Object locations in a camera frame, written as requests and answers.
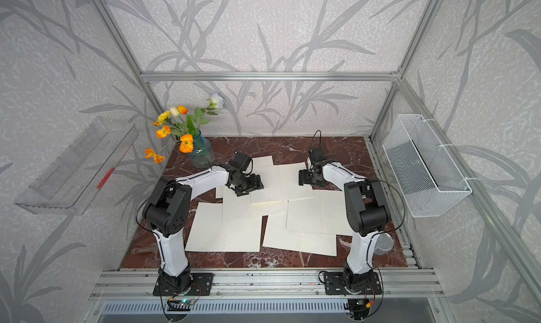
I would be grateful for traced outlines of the yellow notebook pink spine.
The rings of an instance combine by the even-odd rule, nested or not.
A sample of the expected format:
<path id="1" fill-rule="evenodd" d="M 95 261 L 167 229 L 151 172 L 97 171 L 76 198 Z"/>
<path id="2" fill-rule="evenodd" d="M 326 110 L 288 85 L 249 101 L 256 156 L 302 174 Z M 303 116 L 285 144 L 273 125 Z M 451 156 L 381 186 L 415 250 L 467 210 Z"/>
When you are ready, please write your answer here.
<path id="1" fill-rule="evenodd" d="M 255 168 L 263 189 L 250 193 L 251 202 L 259 204 L 313 198 L 314 191 L 310 185 L 299 185 L 299 172 L 305 168 L 303 162 Z"/>

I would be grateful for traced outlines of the purple notebook green spine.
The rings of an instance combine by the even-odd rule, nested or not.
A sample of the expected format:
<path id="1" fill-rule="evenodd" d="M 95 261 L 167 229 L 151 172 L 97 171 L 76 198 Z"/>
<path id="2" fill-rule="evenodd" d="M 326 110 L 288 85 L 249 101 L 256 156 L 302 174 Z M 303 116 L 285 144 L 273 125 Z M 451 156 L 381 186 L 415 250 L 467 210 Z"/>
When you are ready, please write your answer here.
<path id="1" fill-rule="evenodd" d="M 288 202 L 286 229 L 352 236 L 342 191 L 315 190 L 311 199 Z"/>

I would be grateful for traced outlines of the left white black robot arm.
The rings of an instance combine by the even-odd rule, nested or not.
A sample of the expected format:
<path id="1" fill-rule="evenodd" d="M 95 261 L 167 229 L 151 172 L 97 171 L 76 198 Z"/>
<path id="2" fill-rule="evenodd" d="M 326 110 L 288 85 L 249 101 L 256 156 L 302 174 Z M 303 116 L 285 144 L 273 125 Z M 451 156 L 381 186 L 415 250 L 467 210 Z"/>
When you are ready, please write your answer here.
<path id="1" fill-rule="evenodd" d="M 248 175 L 232 165 L 214 165 L 195 175 L 162 179 L 148 200 L 142 217 L 152 227 L 161 257 L 161 272 L 179 277 L 187 272 L 189 263 L 183 244 L 183 228 L 188 219 L 190 203 L 197 196 L 226 186 L 237 196 L 245 196 L 263 189 L 259 175 Z"/>

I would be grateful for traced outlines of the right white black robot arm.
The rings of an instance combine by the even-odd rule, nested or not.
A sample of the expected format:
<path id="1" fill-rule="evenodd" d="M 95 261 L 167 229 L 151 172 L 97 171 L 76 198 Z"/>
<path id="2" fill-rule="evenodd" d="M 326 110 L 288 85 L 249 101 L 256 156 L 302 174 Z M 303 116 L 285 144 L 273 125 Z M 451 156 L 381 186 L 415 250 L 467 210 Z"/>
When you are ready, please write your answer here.
<path id="1" fill-rule="evenodd" d="M 358 175 L 334 159 L 308 159 L 307 167 L 299 173 L 301 185 L 333 184 L 344 193 L 345 214 L 353 231 L 345 272 L 352 276 L 370 273 L 376 241 L 390 221 L 382 182 Z"/>

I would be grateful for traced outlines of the open notebook centre left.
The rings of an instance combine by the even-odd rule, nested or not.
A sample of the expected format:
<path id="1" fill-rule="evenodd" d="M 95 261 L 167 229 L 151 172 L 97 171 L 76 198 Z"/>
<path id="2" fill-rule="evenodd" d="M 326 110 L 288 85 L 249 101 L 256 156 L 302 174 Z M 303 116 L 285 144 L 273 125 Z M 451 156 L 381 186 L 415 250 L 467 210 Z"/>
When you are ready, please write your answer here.
<path id="1" fill-rule="evenodd" d="M 223 188 L 223 222 L 263 217 L 287 212 L 287 201 L 252 204 L 251 196 L 237 196 L 224 186 Z"/>

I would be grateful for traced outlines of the open notebook front left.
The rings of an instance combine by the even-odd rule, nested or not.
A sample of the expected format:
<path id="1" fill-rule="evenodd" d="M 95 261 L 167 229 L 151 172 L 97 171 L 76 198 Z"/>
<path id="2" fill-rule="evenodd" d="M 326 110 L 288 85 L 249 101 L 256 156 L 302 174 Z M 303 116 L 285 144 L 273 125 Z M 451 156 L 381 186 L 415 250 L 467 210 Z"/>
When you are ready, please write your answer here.
<path id="1" fill-rule="evenodd" d="M 223 222 L 220 203 L 199 203 L 185 250 L 188 252 L 259 252 L 261 217 Z"/>

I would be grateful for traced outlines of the open notebook front right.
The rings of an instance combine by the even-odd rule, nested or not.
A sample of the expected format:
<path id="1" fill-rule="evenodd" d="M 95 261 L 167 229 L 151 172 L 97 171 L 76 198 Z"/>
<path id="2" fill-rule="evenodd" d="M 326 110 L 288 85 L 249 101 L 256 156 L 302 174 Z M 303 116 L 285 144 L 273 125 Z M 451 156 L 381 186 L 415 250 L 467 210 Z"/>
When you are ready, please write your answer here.
<path id="1" fill-rule="evenodd" d="M 335 235 L 287 230 L 286 220 L 286 214 L 268 216 L 263 247 L 333 257 L 337 255 Z"/>

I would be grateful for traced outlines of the glass vase with flowers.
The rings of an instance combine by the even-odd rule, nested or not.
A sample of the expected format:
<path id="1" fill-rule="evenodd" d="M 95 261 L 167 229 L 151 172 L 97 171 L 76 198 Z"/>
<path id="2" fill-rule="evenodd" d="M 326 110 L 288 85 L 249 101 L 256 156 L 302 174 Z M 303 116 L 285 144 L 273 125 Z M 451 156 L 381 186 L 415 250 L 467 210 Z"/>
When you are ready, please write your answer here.
<path id="1" fill-rule="evenodd" d="M 201 127 L 209 124 L 211 118 L 223 109 L 223 105 L 223 97 L 219 93 L 212 93 L 205 107 L 196 107 L 190 111 L 182 105 L 173 106 L 152 123 L 157 128 L 156 136 L 160 139 L 174 137 L 178 150 L 187 155 L 196 168 L 208 168 L 214 164 L 215 156 Z"/>

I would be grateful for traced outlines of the clear glass cup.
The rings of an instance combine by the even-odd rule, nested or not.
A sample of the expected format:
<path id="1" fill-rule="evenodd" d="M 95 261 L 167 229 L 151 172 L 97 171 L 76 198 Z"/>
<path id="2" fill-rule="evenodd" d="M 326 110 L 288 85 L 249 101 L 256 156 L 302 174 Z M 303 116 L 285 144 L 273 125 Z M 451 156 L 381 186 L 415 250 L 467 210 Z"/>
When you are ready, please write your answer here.
<path id="1" fill-rule="evenodd" d="M 374 236 L 374 255 L 385 255 L 394 248 L 394 239 L 389 233 L 382 233 Z"/>

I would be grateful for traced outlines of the brown slotted spatula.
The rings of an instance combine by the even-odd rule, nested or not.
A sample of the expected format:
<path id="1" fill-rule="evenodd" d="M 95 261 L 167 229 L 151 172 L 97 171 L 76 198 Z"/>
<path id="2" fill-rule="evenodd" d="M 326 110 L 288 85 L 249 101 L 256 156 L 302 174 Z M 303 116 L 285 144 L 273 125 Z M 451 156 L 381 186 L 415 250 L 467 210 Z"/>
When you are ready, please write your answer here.
<path id="1" fill-rule="evenodd" d="M 130 253 L 132 255 L 146 254 L 146 253 L 158 254 L 159 253 L 159 248 L 157 246 L 135 247 L 130 251 Z"/>

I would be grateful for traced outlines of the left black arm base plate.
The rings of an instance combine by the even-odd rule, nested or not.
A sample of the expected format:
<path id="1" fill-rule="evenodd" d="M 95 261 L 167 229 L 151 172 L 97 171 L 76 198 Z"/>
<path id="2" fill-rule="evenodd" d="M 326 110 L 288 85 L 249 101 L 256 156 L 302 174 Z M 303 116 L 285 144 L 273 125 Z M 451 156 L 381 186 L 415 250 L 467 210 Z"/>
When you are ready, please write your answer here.
<path id="1" fill-rule="evenodd" d="M 172 277 L 160 273 L 154 286 L 153 296 L 209 296 L 214 279 L 213 273 L 182 273 Z"/>

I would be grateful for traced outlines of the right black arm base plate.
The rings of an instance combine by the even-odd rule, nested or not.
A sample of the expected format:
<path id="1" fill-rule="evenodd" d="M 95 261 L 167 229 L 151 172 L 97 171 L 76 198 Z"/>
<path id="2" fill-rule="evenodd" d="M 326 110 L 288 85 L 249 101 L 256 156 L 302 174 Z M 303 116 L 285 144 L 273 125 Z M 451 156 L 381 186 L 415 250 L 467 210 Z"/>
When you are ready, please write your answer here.
<path id="1" fill-rule="evenodd" d="M 346 275 L 344 272 L 320 271 L 319 281 L 325 287 L 326 295 L 376 296 L 383 293 L 379 275 L 374 271 L 363 275 Z"/>

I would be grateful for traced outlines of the clear plastic wall tray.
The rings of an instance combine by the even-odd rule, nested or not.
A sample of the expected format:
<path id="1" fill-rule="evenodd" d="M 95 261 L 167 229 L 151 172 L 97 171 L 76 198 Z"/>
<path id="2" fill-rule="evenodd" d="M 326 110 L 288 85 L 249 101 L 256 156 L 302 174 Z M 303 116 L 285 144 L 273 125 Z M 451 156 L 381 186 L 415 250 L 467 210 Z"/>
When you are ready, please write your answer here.
<path id="1" fill-rule="evenodd" d="M 36 215 L 83 214 L 138 135 L 132 122 L 95 118 L 14 204 Z"/>

